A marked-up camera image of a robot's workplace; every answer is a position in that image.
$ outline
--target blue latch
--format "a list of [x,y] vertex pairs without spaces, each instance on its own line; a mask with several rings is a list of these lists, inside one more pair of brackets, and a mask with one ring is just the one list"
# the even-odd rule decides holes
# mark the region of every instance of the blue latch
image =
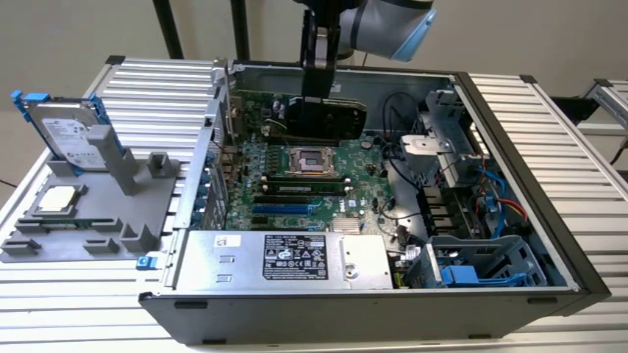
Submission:
[[27,96],[23,98],[24,101],[36,101],[38,103],[46,102],[48,99],[51,99],[51,95],[46,92],[31,92],[27,94]]
[[498,212],[496,197],[495,197],[495,194],[492,192],[487,193],[486,204],[487,204],[488,211],[491,213]]
[[158,258],[151,256],[138,257],[136,270],[150,271],[158,269]]
[[474,266],[451,265],[440,270],[440,274],[448,287],[475,286],[480,283]]

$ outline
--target gray 3d-printed holder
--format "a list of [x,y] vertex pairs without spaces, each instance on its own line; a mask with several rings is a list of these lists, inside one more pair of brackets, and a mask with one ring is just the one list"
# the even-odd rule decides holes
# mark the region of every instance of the gray 3d-printed holder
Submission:
[[[112,130],[94,129],[112,141]],[[76,176],[70,163],[48,161],[54,173],[2,245],[0,261],[124,260],[158,248],[180,163],[166,153],[152,153],[144,163],[136,163],[130,151],[123,157],[115,151],[119,159],[111,163],[110,152],[104,156],[110,173]],[[76,197],[66,209],[42,212],[42,198],[56,186],[75,187]]]

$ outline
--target blue cable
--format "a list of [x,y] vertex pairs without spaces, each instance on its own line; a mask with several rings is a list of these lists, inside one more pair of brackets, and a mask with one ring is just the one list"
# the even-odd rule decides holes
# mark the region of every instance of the blue cable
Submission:
[[488,278],[488,279],[479,279],[480,284],[487,287],[496,287],[507,285],[510,287],[515,287],[520,285],[523,280],[527,278],[526,274],[514,274],[507,278]]
[[[502,179],[494,172],[491,171],[487,171],[486,169],[483,168],[476,168],[476,171],[479,171],[480,173],[484,172],[484,175],[488,176],[491,179],[494,179],[496,182],[500,183],[500,186],[502,186],[502,197],[506,197],[507,195],[507,181],[504,179]],[[504,230],[504,227],[506,227],[506,223],[507,223],[507,212],[506,212],[506,207],[503,205],[500,205],[500,208],[502,208],[502,211],[500,211],[500,222],[498,223],[498,228],[495,229],[495,232],[494,234],[491,235],[491,239],[498,239],[502,235],[502,232]]]

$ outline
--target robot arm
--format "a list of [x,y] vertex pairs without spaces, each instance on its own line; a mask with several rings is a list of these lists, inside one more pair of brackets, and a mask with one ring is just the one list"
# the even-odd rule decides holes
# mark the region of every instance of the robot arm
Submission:
[[434,0],[296,0],[303,19],[304,97],[330,97],[336,61],[354,50],[411,61],[436,16]]
[[288,131],[307,138],[358,138],[367,107],[330,99],[336,62],[354,50],[410,61],[434,22],[434,0],[295,0],[306,4],[302,96],[288,105]]

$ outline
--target wire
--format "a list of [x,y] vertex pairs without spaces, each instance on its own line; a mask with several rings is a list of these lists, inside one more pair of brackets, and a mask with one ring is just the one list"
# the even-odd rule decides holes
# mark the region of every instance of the wire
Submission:
[[236,170],[236,164],[234,163],[232,156],[227,153],[226,149],[218,144],[216,141],[212,140],[212,142],[216,145],[216,147],[223,151],[223,153],[226,154],[226,156],[228,158],[228,161],[232,163],[232,170],[228,173],[228,180],[232,181],[234,171]]
[[475,200],[475,215],[480,214],[480,198],[478,197],[478,200]]
[[478,229],[480,231],[480,235],[483,238],[486,238],[486,231],[484,227],[482,226],[480,218],[478,217],[478,214],[474,213],[474,199],[478,197],[478,203],[480,202],[480,194],[472,195],[472,197],[468,198],[467,200],[467,212],[470,213],[470,218],[471,221],[474,222],[474,237],[475,238],[475,230]]
[[624,149],[619,149],[619,150],[618,150],[618,153],[615,153],[615,156],[614,156],[614,158],[612,158],[612,160],[611,160],[611,162],[610,162],[611,165],[614,165],[615,162],[618,162],[619,158],[622,157],[622,153],[623,153],[623,152],[624,152]]
[[522,211],[518,210],[518,207],[512,206],[511,204],[506,204],[506,205],[508,206],[508,208],[510,208],[511,210],[515,211],[515,213],[516,213],[518,215],[520,215],[520,216],[523,217],[523,213],[522,213]]
[[506,205],[510,205],[512,206],[514,208],[516,208],[520,213],[523,214],[523,220],[527,222],[528,221],[528,212],[523,209],[523,206],[516,203],[515,201],[512,200],[507,200],[507,199],[496,199],[499,202],[502,202],[503,204]]
[[[507,194],[507,181],[504,179],[502,179],[494,172],[487,171],[486,168],[478,168],[476,171],[480,171],[483,176],[490,177],[491,179],[494,179],[495,181],[498,181],[500,183],[502,196],[504,196]],[[483,184],[480,186],[480,189],[482,189],[482,192],[484,192],[486,189],[484,189]],[[491,239],[498,239],[500,237],[502,231],[504,230],[504,227],[506,227],[506,223],[507,223],[507,213],[506,213],[506,208],[502,207],[500,222],[498,223],[498,228],[495,228],[495,232],[491,236]]]
[[388,105],[388,102],[391,101],[391,98],[398,96],[398,95],[406,96],[412,100],[412,102],[415,103],[415,108],[418,110],[418,114],[419,114],[419,102],[416,101],[415,97],[407,92],[391,93],[391,95],[384,100],[384,104],[382,105],[382,129],[384,131],[384,140],[388,138],[388,134],[386,132],[386,107]]
[[434,186],[439,185],[440,178],[444,176],[444,172],[458,163],[463,160],[463,157],[458,157],[454,162],[448,164],[447,167],[440,171],[440,173],[436,175],[436,178],[434,179]]
[[0,179],[0,183],[12,187],[12,188],[18,188],[18,185],[15,185],[12,182],[7,182],[6,180]]
[[484,153],[482,154],[482,175],[480,175],[480,193],[484,193],[486,186],[484,186],[484,180],[486,180],[486,175],[484,172],[487,170],[487,159],[484,156]]
[[288,130],[288,127],[287,127],[286,125],[283,125],[283,123],[280,123],[279,121],[276,121],[276,120],[274,120],[274,119],[266,119],[264,122],[267,122],[267,121],[268,121],[270,123],[274,123],[274,124],[282,126],[284,129]]
[[[388,143],[388,144],[382,148],[382,156],[383,156],[383,157],[384,157],[384,151],[386,151],[386,149],[390,148],[391,146],[392,146],[392,143]],[[415,187],[416,191],[422,191],[420,187],[416,186],[416,184],[415,184],[415,182],[411,180],[411,178],[408,178],[406,175],[403,175],[400,169],[396,167],[395,163],[392,162],[391,156],[388,156],[388,162],[390,162],[390,164],[391,164],[392,169],[395,169],[396,173],[400,175],[402,179],[406,180],[407,183],[411,184],[411,185]]]
[[386,206],[391,203],[391,201],[392,201],[394,199],[395,199],[394,197],[390,198],[388,201],[387,201],[387,202],[382,205],[382,207],[380,207],[380,215],[383,215],[384,218],[388,218],[388,219],[392,220],[392,221],[399,221],[400,219],[406,219],[406,218],[410,218],[410,217],[415,217],[416,215],[422,215],[422,214],[423,214],[423,213],[420,213],[420,212],[416,212],[416,213],[412,213],[412,214],[410,214],[410,215],[406,215],[404,217],[392,217],[392,216],[387,215],[387,214],[384,213],[384,208],[386,208]]
[[392,162],[392,160],[388,158],[388,161],[391,163],[391,166],[392,166],[392,169],[395,169],[396,173],[400,175],[402,179],[407,181],[408,184],[411,184],[416,191],[422,191],[422,188],[419,186],[416,186],[415,182],[412,182],[411,178],[408,178],[406,175],[402,174],[402,171],[398,169],[395,163]]

